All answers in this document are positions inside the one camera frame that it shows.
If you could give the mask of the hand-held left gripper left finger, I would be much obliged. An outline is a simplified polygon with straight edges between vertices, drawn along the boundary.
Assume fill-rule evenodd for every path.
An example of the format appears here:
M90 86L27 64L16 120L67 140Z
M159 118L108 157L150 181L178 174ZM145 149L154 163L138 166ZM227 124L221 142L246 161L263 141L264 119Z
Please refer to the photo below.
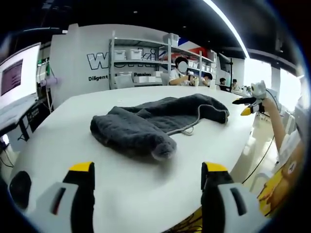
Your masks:
M36 201L35 225L42 233L92 233L95 166L69 168L62 182L51 185Z

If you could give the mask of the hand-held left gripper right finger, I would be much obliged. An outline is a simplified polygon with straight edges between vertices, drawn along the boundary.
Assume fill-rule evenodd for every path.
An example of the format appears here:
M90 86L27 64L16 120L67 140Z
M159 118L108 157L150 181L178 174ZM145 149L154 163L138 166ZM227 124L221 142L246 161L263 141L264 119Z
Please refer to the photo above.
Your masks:
M234 182L223 165L202 163L201 190L202 232L260 232L264 215L256 196Z

